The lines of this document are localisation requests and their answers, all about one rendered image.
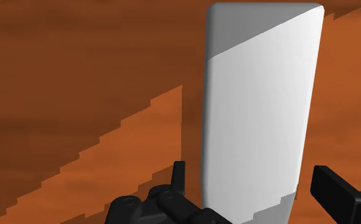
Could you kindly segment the white rounded rectangular slab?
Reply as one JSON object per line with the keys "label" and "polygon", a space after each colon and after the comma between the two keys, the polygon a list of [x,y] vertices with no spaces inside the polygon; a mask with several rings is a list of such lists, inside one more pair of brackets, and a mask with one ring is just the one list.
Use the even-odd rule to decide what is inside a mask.
{"label": "white rounded rectangular slab", "polygon": [[207,10],[201,202],[232,224],[288,224],[324,12],[313,2]]}

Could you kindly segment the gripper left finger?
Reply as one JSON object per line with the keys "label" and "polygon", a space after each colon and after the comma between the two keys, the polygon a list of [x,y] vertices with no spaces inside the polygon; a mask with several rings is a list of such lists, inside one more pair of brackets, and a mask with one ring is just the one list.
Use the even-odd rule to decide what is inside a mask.
{"label": "gripper left finger", "polygon": [[230,224],[213,209],[184,196],[186,163],[174,162],[171,183],[150,189],[146,200],[121,196],[110,204],[104,224]]}

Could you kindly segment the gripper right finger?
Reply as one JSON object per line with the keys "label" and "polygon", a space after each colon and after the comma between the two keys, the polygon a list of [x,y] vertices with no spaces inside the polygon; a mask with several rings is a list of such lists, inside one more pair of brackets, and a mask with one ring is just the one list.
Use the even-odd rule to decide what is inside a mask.
{"label": "gripper right finger", "polygon": [[326,165],[314,166],[310,193],[337,224],[361,224],[361,191]]}

